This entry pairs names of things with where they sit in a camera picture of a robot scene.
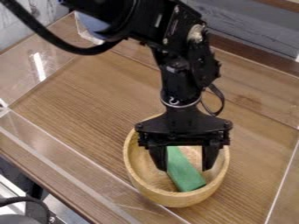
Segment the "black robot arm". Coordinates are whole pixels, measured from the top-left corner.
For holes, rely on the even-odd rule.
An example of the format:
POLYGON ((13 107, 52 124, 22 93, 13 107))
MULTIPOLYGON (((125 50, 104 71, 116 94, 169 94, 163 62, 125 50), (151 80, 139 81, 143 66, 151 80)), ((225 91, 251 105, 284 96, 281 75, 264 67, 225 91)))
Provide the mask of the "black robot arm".
POLYGON ((181 0, 58 0, 79 13, 87 30, 107 44, 143 42, 161 71, 160 101, 165 111, 135 126, 139 145, 159 170, 168 170, 169 146, 200 146, 201 169, 209 170, 229 144, 232 123, 197 105, 205 89, 216 90, 220 62, 209 45, 201 14, 181 0))

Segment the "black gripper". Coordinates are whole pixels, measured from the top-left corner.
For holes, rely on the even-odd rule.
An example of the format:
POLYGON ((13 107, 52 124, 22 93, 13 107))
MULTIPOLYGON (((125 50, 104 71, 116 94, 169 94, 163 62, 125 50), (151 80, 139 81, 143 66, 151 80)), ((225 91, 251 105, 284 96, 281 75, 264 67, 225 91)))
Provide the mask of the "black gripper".
POLYGON ((167 171, 168 145, 201 145, 201 170, 209 170, 220 147, 229 145, 231 129, 231 121, 205 115, 196 107, 168 108, 163 114, 135 125, 137 143, 152 147, 149 155, 156 168, 163 172, 167 171), (219 146, 211 145, 211 141, 216 141, 219 146))

